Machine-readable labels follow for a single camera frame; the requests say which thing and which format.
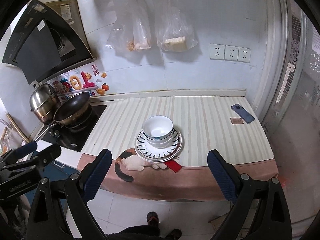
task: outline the metal screw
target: metal screw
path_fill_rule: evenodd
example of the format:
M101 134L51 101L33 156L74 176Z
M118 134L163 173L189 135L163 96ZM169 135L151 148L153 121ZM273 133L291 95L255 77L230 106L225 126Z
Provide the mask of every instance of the metal screw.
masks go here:
M279 183L279 179L277 179L277 178L272 178L271 181L272 181L274 184L278 184L278 183Z
M78 178L79 178L79 174L78 173L71 174L71 176L70 176L70 179L72 179L72 180L75 180L75 179L78 179Z
M245 174L245 173L242 173L241 174L241 179L248 180L249 179L249 175Z
M45 184L45 183L47 183L47 181L48 181L48 178L42 178L42 179L40 180L40 183L41 183L41 184Z

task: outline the stainless steel pot lid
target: stainless steel pot lid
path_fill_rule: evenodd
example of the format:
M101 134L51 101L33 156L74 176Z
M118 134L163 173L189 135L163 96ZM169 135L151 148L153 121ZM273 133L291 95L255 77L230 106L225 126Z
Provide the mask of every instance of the stainless steel pot lid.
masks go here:
M53 86L49 84L43 84L38 88L35 88L35 91L32 93L29 103L31 110L35 110L42 106L49 97L55 93Z

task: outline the wall outlet panel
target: wall outlet panel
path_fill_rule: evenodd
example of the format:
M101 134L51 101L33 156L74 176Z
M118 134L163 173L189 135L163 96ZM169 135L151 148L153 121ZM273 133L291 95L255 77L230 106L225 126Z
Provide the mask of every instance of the wall outlet panel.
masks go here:
M239 47L226 45L224 51L224 59L238 61Z
M210 44L209 57L210 59L224 59L224 45Z
M239 47L238 61L250 62L251 49Z

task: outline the brown card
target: brown card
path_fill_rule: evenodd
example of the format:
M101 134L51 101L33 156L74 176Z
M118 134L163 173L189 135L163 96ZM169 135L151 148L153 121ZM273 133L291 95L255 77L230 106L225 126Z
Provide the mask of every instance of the brown card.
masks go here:
M230 117L232 124L243 124L243 120L241 117Z

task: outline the stove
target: stove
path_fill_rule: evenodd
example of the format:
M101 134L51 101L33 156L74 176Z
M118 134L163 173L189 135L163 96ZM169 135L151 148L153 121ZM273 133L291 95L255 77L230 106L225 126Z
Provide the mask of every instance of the stove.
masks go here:
M58 124L49 129L42 140L80 152L106 107L106 105L90 107L88 116L80 124L72 124L68 127Z

